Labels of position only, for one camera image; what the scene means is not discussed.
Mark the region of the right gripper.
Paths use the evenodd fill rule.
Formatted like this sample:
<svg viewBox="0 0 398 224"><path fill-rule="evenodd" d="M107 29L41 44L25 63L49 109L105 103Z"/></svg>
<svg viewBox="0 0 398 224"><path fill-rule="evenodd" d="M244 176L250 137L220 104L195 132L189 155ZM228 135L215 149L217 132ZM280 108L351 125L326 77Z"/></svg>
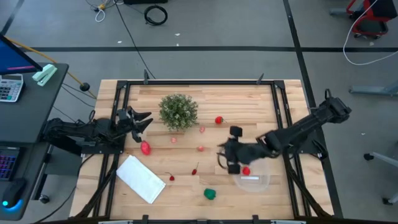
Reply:
<svg viewBox="0 0 398 224"><path fill-rule="evenodd" d="M220 151L218 156L223 156L228 162L228 174L240 174L241 166L238 163L250 164L252 161L271 156L271 151L265 144L261 143L242 143L238 138L243 136L243 129L239 126L231 126L229 133L234 138L219 144Z"/></svg>

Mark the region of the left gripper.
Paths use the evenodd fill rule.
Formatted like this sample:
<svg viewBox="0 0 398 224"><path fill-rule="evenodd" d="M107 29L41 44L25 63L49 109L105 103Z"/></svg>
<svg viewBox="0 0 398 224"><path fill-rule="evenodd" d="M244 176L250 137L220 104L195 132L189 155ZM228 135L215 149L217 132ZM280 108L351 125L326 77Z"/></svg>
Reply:
<svg viewBox="0 0 398 224"><path fill-rule="evenodd" d="M124 134L131 132L135 142L142 142L139 133L142 134L151 122L153 122L153 118L146 119L151 114L151 112L139 113L131 106L128 106L126 109L117 110L116 115L119 118L117 129Z"/></svg>

